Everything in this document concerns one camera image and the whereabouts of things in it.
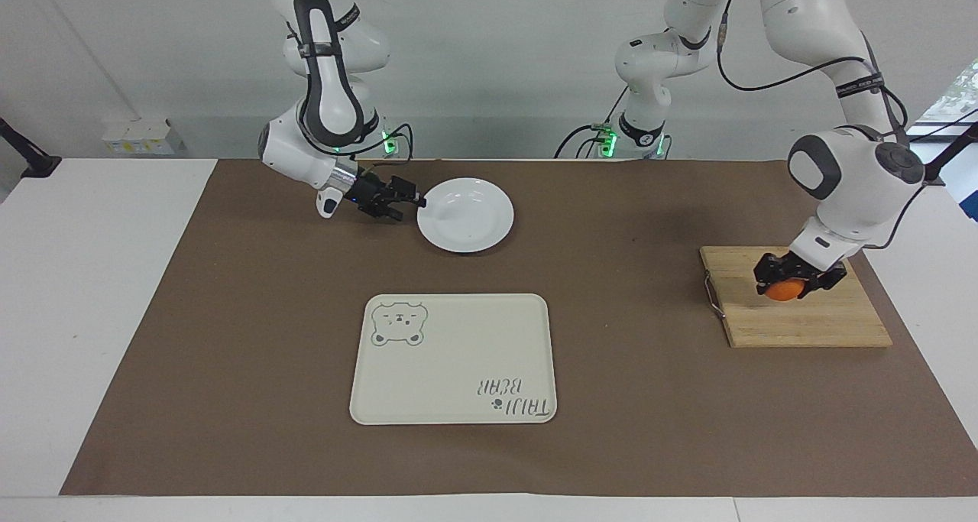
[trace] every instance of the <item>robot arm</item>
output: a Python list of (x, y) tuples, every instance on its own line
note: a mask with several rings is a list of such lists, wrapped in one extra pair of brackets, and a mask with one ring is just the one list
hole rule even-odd
[(258, 147), (262, 162), (317, 189), (316, 208), (325, 219), (335, 215), (343, 199), (370, 216), (398, 220), (403, 215), (391, 203), (423, 206), (411, 182), (395, 177), (388, 185), (348, 155), (380, 146), (394, 149), (384, 119), (366, 104), (369, 88), (351, 76), (387, 65), (387, 39), (361, 18), (353, 0), (272, 3), (291, 31), (283, 49), (286, 62), (305, 77), (307, 88), (303, 99), (265, 126)]
[[(671, 98), (661, 81), (709, 65), (726, 37), (712, 24), (727, 0), (669, 0), (663, 34), (624, 45), (617, 69), (629, 83), (625, 112), (612, 122), (617, 150), (649, 157)], [(777, 300), (831, 289), (845, 278), (841, 261), (866, 247), (907, 206), (923, 182), (923, 164), (904, 144), (870, 46), (845, 0), (761, 0), (768, 41), (780, 56), (820, 68), (834, 81), (847, 124), (805, 136), (789, 156), (792, 177), (821, 204), (785, 257), (755, 268), (758, 293)], [(895, 135), (897, 141), (885, 141)]]

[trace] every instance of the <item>black mount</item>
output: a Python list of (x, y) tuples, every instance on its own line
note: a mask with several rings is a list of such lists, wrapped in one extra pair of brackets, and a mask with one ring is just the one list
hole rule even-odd
[(391, 208), (392, 203), (410, 203), (425, 208), (427, 200), (418, 193), (418, 187), (401, 177), (391, 177), (384, 183), (377, 174), (360, 167), (353, 187), (344, 195), (357, 204), (357, 208), (375, 219), (389, 218), (401, 222), (404, 212)]
[(789, 279), (800, 279), (805, 282), (805, 288), (798, 296), (799, 299), (804, 299), (808, 293), (820, 289), (828, 291), (838, 285), (839, 281), (842, 281), (846, 275), (848, 275), (848, 271), (846, 271), (845, 264), (838, 263), (829, 271), (820, 271), (792, 251), (789, 251), (785, 257), (776, 257), (771, 253), (765, 254), (764, 258), (761, 258), (761, 262), (754, 268), (758, 295), (764, 295), (776, 283), (782, 283)]
[(29, 167), (21, 174), (21, 178), (47, 178), (62, 162), (61, 157), (48, 155), (34, 142), (24, 138), (20, 132), (11, 128), (3, 118), (0, 118), (0, 138), (7, 140), (7, 143), (27, 161)]
[(947, 146), (947, 149), (941, 155), (937, 156), (937, 159), (927, 164), (925, 181), (929, 183), (938, 180), (941, 177), (941, 170), (944, 170), (947, 164), (960, 155), (965, 148), (975, 142), (978, 142), (978, 122), (971, 124), (963, 135), (958, 136), (957, 140), (951, 142), (950, 146)]

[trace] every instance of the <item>metal handle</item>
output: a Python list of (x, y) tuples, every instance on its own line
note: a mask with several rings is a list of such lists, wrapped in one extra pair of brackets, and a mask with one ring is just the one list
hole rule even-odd
[(703, 285), (706, 287), (706, 296), (710, 299), (710, 306), (713, 307), (713, 312), (717, 314), (719, 319), (727, 319), (727, 314), (720, 308), (720, 301), (717, 300), (716, 292), (713, 290), (713, 283), (710, 281), (710, 271), (706, 271), (706, 279), (703, 280)]

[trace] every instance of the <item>orange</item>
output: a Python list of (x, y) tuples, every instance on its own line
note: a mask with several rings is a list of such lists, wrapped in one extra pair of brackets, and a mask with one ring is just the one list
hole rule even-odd
[(768, 289), (765, 295), (771, 300), (778, 302), (788, 302), (795, 300), (805, 291), (805, 282), (801, 279), (789, 279), (780, 283), (775, 283)]

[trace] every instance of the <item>brown paper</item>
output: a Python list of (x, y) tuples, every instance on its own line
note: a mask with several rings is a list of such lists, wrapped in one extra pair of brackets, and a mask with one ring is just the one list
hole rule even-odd
[[(789, 243), (814, 203), (784, 163), (418, 162), (502, 187), (517, 223), (475, 256), (409, 212), (378, 223), (258, 162), (218, 164), (64, 494), (978, 494), (978, 452), (862, 258), (886, 350), (737, 351), (703, 245)], [(362, 427), (347, 406), (378, 293), (538, 293), (546, 425)]]

